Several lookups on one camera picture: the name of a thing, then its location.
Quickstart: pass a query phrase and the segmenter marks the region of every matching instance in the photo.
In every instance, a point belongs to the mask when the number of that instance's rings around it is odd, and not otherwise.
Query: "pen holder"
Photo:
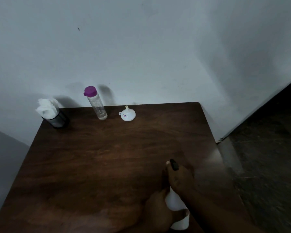
[[[43,119],[46,120],[55,129],[64,128],[70,122],[70,119],[60,109],[59,109],[59,113],[56,115],[56,117],[54,117],[52,119],[45,119],[45,118],[43,118]]]

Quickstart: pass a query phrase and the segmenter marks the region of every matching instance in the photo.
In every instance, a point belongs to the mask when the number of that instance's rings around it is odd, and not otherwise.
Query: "dark tiled floor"
[[[269,233],[291,232],[291,84],[219,148],[252,221]]]

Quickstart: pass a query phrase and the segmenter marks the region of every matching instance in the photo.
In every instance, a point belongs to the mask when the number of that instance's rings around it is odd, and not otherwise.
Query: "wooden table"
[[[43,121],[0,211],[0,233],[116,232],[136,222],[174,158],[200,192],[248,218],[199,103],[132,105],[133,121],[108,106],[65,109],[70,124]],[[187,232],[202,232],[190,219]]]

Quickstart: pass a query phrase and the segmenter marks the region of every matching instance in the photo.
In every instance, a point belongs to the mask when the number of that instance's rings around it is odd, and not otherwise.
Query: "bottle cap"
[[[95,87],[89,86],[84,89],[84,96],[94,97],[95,95],[97,95],[97,90]]]
[[[133,109],[129,109],[128,105],[125,106],[125,109],[120,112],[119,115],[124,121],[132,121],[136,117],[135,111]]]

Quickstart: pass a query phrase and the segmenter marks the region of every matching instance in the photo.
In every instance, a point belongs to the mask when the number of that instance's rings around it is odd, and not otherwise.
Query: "clear plastic bottle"
[[[99,94],[98,94],[96,88],[93,86],[89,86],[89,87],[85,88],[84,95],[88,98],[95,113],[97,114],[97,117],[100,120],[105,120],[108,117],[108,115],[107,115],[107,112],[105,111],[105,108],[101,102],[101,99],[99,97]]]

